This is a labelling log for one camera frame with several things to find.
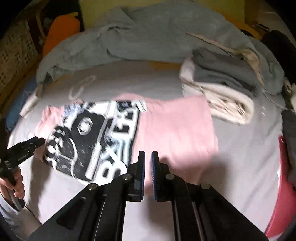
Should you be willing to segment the grey sleeve forearm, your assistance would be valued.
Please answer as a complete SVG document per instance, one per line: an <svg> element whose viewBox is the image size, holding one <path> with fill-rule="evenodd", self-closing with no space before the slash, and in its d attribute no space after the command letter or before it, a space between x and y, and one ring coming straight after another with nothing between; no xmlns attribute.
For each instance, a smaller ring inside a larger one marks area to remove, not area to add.
<svg viewBox="0 0 296 241"><path fill-rule="evenodd" d="M14 234L20 240L27 240L28 237L36 231L41 223L36 217L24 207L17 211L1 195L1 214L8 223Z"/></svg>

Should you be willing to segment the person's left hand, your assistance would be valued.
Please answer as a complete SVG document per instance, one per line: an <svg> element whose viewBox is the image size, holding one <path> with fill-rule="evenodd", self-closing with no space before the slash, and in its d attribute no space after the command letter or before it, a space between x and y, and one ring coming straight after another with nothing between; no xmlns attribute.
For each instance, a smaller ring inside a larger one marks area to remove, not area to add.
<svg viewBox="0 0 296 241"><path fill-rule="evenodd" d="M1 178L0 184L1 195L10 205L13 205L13 200L9 195L9 190L12 190L14 192L15 198L23 199L25 196L25 186L23 184L23 177L19 167L13 170L13 176L16 182L15 185L11 184L11 182L7 178Z"/></svg>

